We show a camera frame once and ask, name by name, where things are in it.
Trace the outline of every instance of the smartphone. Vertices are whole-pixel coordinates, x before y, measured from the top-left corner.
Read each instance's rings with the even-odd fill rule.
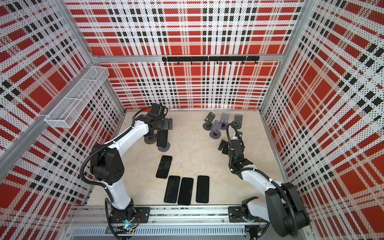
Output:
[[[179,192],[180,177],[169,176],[164,202],[174,204],[177,201],[177,193]]]
[[[209,201],[209,177],[198,176],[196,186],[196,202],[207,204]]]
[[[157,178],[167,179],[171,162],[172,162],[172,156],[166,156],[166,155],[161,156],[159,168],[157,169],[157,172],[156,172]]]
[[[177,204],[179,205],[191,204],[192,187],[193,187],[193,178],[183,177],[181,179],[179,199],[177,200]]]

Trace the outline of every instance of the perforated panel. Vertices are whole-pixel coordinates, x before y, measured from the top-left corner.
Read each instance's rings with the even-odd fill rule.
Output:
[[[257,109],[278,62],[107,63],[109,81],[127,109]]]
[[[0,3],[0,155],[87,65],[52,1]]]
[[[95,55],[283,53],[304,0],[65,0]]]
[[[323,239],[384,237],[384,1],[324,0],[265,117]]]
[[[79,177],[84,158],[111,138],[121,116],[101,86],[71,129],[43,130],[0,183],[0,239],[58,236],[89,187]]]

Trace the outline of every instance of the black mounting bracket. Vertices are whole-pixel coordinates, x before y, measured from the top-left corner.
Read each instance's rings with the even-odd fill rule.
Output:
[[[260,56],[167,56],[161,58],[163,62],[222,62],[222,61],[254,61],[257,63]]]

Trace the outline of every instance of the wire mesh basket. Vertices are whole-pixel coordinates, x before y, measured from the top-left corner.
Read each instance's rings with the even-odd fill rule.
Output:
[[[73,89],[49,113],[45,121],[51,127],[71,128],[108,76],[106,67],[90,67]]]

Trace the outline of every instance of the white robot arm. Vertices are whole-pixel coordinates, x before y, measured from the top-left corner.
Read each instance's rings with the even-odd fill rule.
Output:
[[[235,129],[235,136],[230,140],[228,128]],[[219,150],[229,156],[228,167],[231,173],[252,184],[264,197],[251,197],[242,201],[241,214],[238,218],[253,221],[260,217],[271,223],[278,235],[296,237],[298,230],[310,223],[303,202],[293,184],[281,183],[269,178],[244,158],[242,133],[234,125],[227,125],[228,141],[222,140]]]
[[[136,117],[141,111],[149,108],[151,111],[147,115],[142,114]],[[133,200],[126,192],[122,180],[124,166],[121,157],[141,137],[154,138],[155,130],[158,130],[157,136],[160,137],[159,132],[162,132],[161,129],[169,122],[165,118],[167,113],[168,109],[161,104],[153,104],[151,107],[138,111],[132,118],[132,125],[124,132],[103,145],[95,144],[92,154],[81,166],[82,181],[102,186],[105,189],[109,197],[109,204],[112,205],[111,214],[119,216],[119,219],[129,222],[135,217]],[[84,169],[89,161],[91,161],[90,172],[95,176],[96,182],[84,177]]]

